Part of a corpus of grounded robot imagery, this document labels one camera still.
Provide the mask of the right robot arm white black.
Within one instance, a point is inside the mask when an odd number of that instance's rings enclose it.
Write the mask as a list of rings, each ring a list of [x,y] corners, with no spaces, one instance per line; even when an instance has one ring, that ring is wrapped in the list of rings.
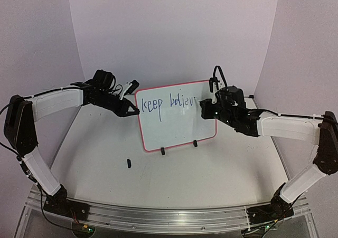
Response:
[[[216,119],[237,133],[316,150],[313,159],[276,190],[267,205],[271,217],[292,215],[292,204],[299,196],[321,179],[337,173],[337,120],[331,112],[322,116],[280,114],[212,99],[200,101],[200,106],[203,119]]]

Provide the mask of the pink framed whiteboard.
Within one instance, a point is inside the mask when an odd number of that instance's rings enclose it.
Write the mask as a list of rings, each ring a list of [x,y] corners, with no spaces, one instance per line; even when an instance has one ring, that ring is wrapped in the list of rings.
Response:
[[[211,97],[207,80],[138,90],[143,149],[151,153],[215,137],[216,120],[201,117],[200,101]]]

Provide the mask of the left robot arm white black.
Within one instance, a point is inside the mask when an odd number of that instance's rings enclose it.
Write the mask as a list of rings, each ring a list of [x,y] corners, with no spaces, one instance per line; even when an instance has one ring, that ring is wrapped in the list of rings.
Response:
[[[39,151],[36,122],[51,114],[88,104],[101,107],[124,118],[136,116],[139,109],[126,95],[132,94],[139,82],[133,80],[120,89],[114,87],[115,76],[111,72],[97,70],[92,79],[74,82],[38,94],[23,97],[14,95],[3,108],[6,113],[4,136],[9,145],[3,147],[16,155],[26,177],[39,189],[42,212],[72,218],[75,222],[88,218],[87,203],[68,199],[67,189],[53,175]]]

